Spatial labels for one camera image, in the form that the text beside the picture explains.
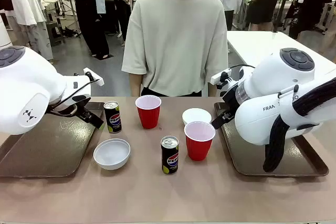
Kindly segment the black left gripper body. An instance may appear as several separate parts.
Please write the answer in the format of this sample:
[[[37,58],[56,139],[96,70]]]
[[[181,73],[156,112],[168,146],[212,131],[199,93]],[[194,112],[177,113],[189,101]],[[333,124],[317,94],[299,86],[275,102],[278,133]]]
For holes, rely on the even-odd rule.
[[[74,115],[86,115],[89,110],[86,108],[87,103],[91,100],[91,97],[86,95],[76,95],[71,98],[75,103],[76,111]]]

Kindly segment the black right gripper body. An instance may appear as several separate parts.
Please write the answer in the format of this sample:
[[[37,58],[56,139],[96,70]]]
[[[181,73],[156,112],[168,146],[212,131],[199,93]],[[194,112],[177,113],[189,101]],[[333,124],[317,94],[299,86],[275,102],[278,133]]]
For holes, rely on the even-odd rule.
[[[222,91],[221,92],[222,99],[225,102],[225,104],[227,105],[228,112],[230,112],[230,113],[235,113],[240,106],[240,104],[238,103],[238,100],[236,98],[237,87],[238,87],[238,84],[235,84],[228,91]]]

